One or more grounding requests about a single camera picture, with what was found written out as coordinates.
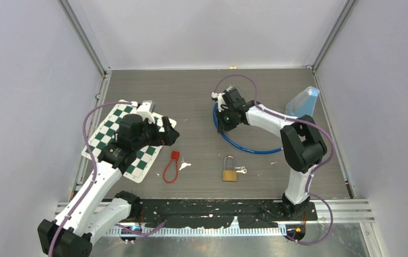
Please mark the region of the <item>blue cable lock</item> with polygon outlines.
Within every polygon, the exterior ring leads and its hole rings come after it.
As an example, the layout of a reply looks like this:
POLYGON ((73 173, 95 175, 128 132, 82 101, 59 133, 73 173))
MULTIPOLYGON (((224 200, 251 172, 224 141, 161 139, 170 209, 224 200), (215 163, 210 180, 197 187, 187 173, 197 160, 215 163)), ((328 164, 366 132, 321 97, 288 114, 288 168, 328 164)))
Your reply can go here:
MULTIPOLYGON (((218 106, 215 103, 214 108, 213 108, 213 122, 214 122, 214 125, 215 125, 216 128, 218 128, 218 121, 217 121, 217 116, 216 116, 216 111, 217 110, 218 110, 218 106)), ((240 146, 239 144, 235 143, 228 136, 226 136, 225 133, 221 133, 221 136, 226 142, 228 142, 230 145, 234 146, 238 150, 241 150, 243 152, 250 153, 250 154, 270 155, 270 154, 275 154, 275 153, 279 153, 279 152, 283 151, 282 147, 276 148, 276 149, 273 149, 273 150, 252 150, 252 149, 245 148, 245 147, 240 146)))

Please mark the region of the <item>red lock keys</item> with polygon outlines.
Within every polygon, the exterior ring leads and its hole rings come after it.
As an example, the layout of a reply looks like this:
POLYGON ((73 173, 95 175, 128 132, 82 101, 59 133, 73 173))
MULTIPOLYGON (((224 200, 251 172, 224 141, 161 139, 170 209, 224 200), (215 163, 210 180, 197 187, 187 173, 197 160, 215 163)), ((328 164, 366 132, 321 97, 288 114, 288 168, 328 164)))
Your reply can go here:
POLYGON ((179 171, 181 171, 181 170, 183 170, 183 169, 185 169, 185 168, 187 168, 187 167, 189 167, 189 166, 191 166, 190 163, 187 163, 187 162, 185 162, 185 161, 181 161, 181 164, 180 164, 180 167, 179 167, 179 171))

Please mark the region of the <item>brass padlock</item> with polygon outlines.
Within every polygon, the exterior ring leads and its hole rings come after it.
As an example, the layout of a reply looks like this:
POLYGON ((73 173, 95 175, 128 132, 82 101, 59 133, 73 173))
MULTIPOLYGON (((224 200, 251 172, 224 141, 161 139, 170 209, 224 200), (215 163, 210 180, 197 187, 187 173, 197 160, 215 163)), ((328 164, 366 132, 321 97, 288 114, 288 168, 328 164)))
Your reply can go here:
POLYGON ((223 182, 237 181, 235 159, 230 155, 226 156, 223 161, 222 181, 223 182))

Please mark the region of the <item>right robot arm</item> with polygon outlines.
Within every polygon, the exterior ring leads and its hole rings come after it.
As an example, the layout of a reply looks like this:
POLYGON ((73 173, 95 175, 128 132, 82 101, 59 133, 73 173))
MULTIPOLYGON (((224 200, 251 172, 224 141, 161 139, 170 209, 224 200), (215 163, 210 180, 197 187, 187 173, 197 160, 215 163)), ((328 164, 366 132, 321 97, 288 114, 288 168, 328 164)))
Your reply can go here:
POLYGON ((247 102, 234 87, 221 93, 213 92, 211 99, 216 102, 214 114, 218 133, 245 124, 259 127, 281 139, 284 158, 291 169, 281 209, 285 217, 296 220, 309 203, 314 170, 327 153, 327 146, 313 118, 308 115, 288 116, 255 100, 247 102))

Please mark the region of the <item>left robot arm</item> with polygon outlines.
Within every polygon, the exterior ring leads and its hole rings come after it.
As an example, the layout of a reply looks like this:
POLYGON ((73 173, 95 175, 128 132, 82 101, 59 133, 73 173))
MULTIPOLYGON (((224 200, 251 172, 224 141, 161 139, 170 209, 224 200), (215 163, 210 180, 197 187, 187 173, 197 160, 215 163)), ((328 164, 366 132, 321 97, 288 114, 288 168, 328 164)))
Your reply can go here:
POLYGON ((48 256, 90 256, 94 244, 118 222, 136 221, 141 215, 140 198, 121 191, 99 212, 97 207, 110 188, 147 146, 171 146, 179 137, 167 116, 162 125, 140 114, 124 116, 113 139, 94 159, 92 174, 77 195, 54 220, 38 228, 42 250, 48 256))

